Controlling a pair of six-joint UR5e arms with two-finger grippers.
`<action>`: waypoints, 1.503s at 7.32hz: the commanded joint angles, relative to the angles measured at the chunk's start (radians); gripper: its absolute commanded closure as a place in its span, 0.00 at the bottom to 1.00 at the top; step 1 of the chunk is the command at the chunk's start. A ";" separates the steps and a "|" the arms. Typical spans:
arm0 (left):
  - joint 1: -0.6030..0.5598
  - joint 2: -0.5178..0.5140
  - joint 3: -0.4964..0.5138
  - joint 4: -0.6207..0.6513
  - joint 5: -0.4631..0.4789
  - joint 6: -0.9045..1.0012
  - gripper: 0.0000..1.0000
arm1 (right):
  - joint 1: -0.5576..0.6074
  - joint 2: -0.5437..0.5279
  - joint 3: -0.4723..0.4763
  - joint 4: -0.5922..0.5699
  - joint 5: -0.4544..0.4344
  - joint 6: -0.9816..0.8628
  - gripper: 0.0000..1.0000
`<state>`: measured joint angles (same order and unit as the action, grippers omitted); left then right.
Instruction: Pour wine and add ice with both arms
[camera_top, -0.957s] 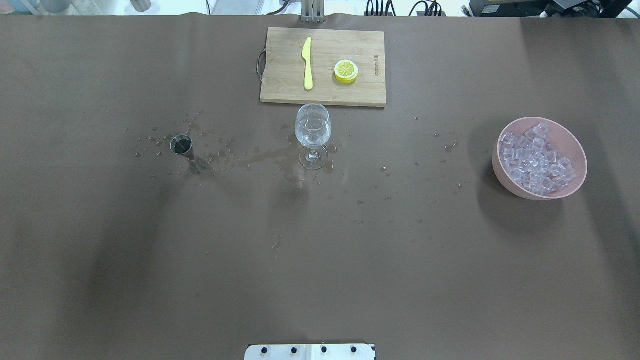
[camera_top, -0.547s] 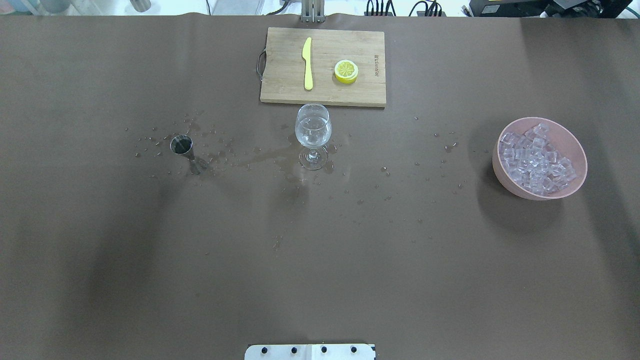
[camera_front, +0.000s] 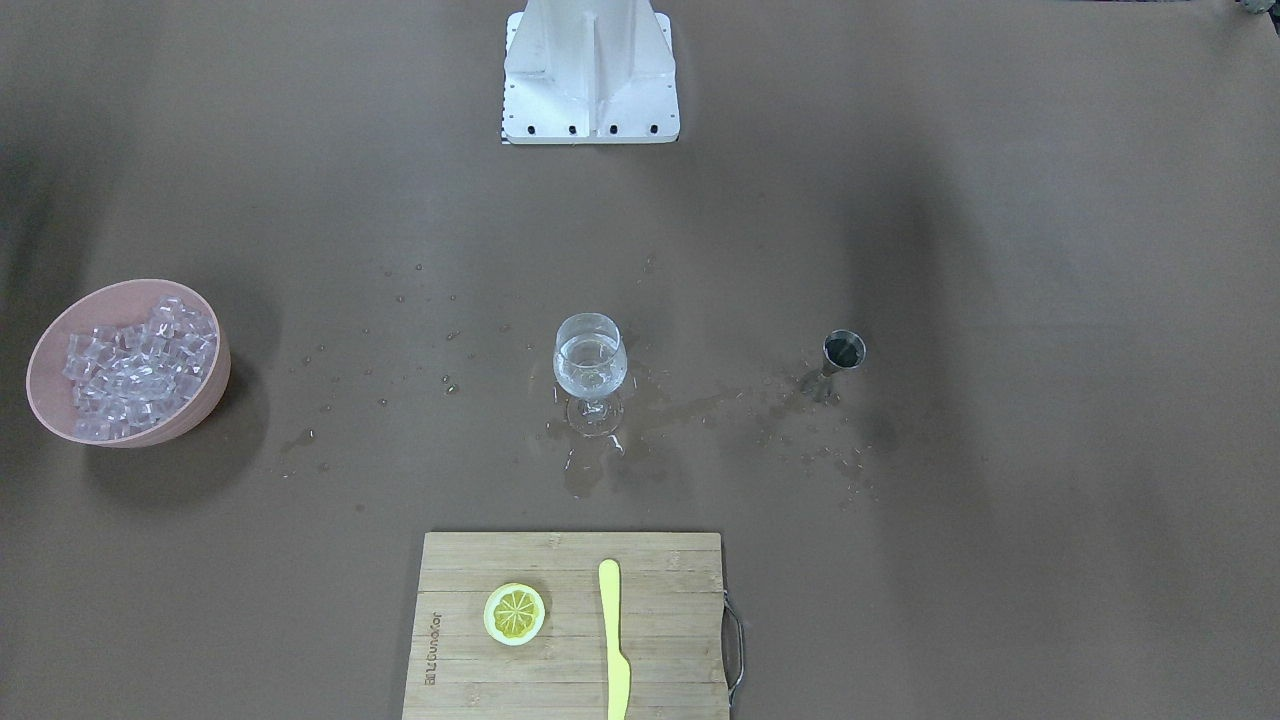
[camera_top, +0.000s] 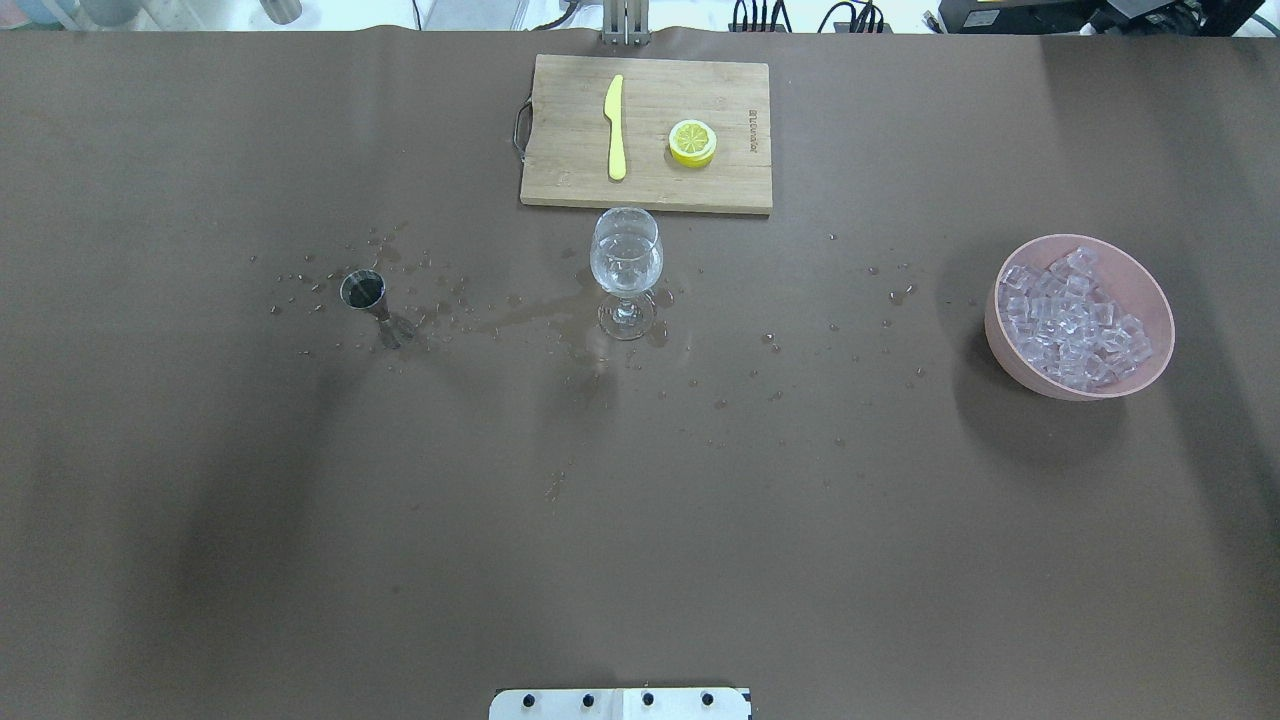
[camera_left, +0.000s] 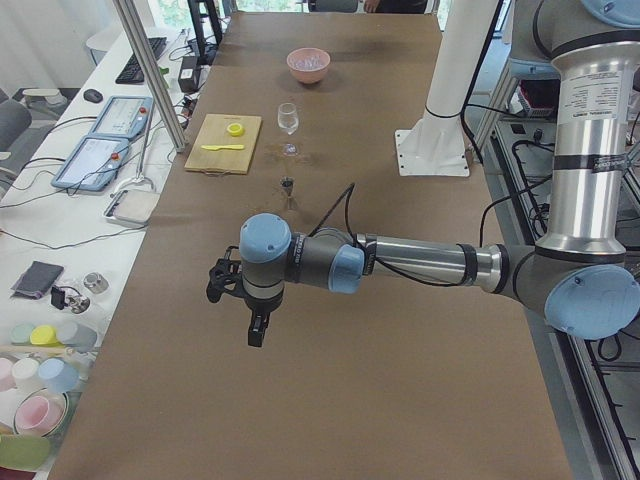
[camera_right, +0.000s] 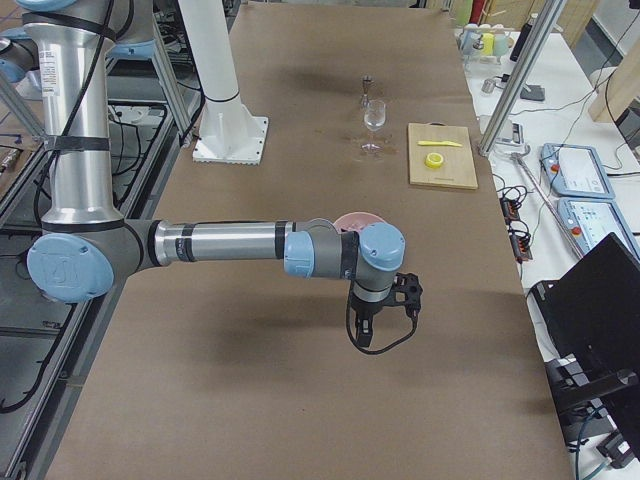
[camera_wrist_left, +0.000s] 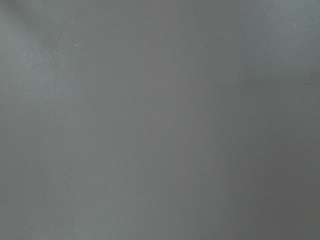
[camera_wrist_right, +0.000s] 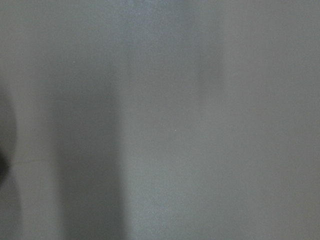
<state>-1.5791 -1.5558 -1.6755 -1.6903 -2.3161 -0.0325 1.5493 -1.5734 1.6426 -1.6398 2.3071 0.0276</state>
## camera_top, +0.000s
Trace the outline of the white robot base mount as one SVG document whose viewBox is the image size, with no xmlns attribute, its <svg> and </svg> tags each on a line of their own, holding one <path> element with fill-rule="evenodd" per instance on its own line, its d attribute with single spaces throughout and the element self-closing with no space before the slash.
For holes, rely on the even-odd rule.
<svg viewBox="0 0 1280 720">
<path fill-rule="evenodd" d="M 495 693 L 489 719 L 753 719 L 750 691 L 712 687 L 529 688 Z"/>
</svg>

